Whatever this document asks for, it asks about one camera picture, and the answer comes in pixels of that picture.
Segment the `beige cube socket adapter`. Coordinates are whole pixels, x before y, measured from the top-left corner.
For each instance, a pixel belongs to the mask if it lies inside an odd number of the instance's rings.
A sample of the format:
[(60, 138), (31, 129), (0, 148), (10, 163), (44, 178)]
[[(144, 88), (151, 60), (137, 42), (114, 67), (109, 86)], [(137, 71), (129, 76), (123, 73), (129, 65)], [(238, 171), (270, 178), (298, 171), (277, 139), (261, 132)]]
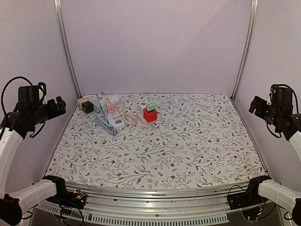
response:
[(86, 98), (80, 98), (77, 100), (77, 106), (79, 109), (82, 109), (82, 105), (87, 102), (88, 100)]

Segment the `dark green cube adapter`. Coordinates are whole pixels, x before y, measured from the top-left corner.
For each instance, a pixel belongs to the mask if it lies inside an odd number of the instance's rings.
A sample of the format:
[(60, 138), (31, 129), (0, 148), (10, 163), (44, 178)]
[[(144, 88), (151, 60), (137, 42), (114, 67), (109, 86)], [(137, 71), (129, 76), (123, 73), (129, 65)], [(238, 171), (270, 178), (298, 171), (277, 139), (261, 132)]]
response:
[(82, 111), (84, 113), (90, 113), (94, 111), (94, 105), (90, 101), (86, 101), (82, 104)]

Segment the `grey-blue power strip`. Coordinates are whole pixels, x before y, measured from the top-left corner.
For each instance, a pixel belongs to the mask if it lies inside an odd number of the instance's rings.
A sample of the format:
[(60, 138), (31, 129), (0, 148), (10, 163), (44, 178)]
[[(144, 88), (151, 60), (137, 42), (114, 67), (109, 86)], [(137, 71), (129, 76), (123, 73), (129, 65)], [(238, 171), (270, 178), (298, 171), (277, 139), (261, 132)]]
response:
[(99, 113), (101, 111), (101, 106), (100, 106), (99, 102), (94, 101), (90, 98), (88, 98), (87, 100), (93, 105), (94, 112)]

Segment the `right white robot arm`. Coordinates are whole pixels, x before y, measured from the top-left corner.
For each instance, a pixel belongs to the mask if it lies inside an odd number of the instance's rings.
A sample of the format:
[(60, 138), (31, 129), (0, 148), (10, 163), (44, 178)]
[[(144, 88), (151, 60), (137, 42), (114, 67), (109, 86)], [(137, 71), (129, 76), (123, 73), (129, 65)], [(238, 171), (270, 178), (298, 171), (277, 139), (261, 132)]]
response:
[[(273, 84), (270, 87), (269, 99), (255, 96), (249, 112), (263, 119), (266, 126), (274, 126), (271, 134), (285, 138), (287, 148), (294, 151), (297, 160), (301, 160), (301, 114), (295, 91), (286, 84)], [(258, 176), (249, 180), (242, 192), (227, 194), (231, 210), (242, 210), (255, 205), (265, 205), (272, 201), (286, 211), (284, 219), (292, 221), (296, 226), (301, 224), (301, 190), (293, 190), (276, 181), (270, 176)]]

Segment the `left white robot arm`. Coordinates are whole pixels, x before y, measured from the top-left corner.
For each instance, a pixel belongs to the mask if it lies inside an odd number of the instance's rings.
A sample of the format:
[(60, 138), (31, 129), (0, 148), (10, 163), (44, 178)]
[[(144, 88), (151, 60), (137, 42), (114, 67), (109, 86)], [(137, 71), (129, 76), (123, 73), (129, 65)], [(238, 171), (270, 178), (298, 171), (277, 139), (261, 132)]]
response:
[(41, 181), (13, 193), (6, 193), (6, 182), (12, 160), (21, 142), (30, 132), (30, 138), (36, 137), (40, 131), (35, 127), (44, 126), (46, 121), (66, 113), (66, 103), (60, 97), (46, 100), (46, 84), (39, 82), (22, 86), (18, 89), (18, 102), (13, 111), (4, 111), (0, 124), (0, 219), (11, 226), (18, 225), (25, 214), (42, 201), (56, 203), (60, 214), (70, 214), (69, 208), (79, 211), (86, 203), (86, 194), (82, 191), (68, 191), (65, 180), (56, 176), (44, 176)]

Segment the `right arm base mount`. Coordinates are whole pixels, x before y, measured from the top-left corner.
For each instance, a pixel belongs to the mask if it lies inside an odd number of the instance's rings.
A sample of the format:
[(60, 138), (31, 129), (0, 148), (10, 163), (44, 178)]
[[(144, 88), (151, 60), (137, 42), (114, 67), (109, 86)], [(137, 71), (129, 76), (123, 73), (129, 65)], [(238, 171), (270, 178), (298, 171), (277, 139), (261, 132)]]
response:
[(229, 193), (227, 195), (227, 201), (230, 210), (237, 210), (237, 209), (265, 203), (268, 201), (268, 199), (258, 195), (258, 192), (244, 191), (244, 192)]

